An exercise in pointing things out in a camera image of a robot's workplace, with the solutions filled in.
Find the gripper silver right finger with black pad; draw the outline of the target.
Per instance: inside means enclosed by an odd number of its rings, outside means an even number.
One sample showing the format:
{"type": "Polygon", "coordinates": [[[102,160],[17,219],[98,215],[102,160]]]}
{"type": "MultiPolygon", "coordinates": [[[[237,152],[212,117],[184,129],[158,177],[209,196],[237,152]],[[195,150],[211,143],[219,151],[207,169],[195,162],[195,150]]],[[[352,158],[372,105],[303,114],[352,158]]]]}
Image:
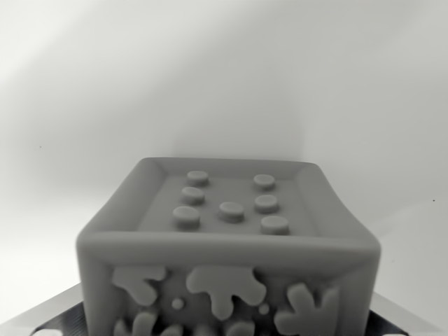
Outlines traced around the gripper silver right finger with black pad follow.
{"type": "Polygon", "coordinates": [[[447,331],[374,293],[370,305],[368,335],[447,335],[447,331]]]}

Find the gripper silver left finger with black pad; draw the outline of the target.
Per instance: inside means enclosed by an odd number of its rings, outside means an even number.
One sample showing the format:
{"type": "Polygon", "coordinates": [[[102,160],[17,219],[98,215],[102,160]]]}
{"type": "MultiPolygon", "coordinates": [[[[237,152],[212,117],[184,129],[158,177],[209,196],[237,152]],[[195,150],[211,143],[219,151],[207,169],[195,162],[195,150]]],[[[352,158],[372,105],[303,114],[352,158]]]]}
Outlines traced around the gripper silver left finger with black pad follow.
{"type": "Polygon", "coordinates": [[[63,335],[88,334],[79,283],[2,323],[1,335],[33,335],[41,329],[56,329],[63,335]]]}

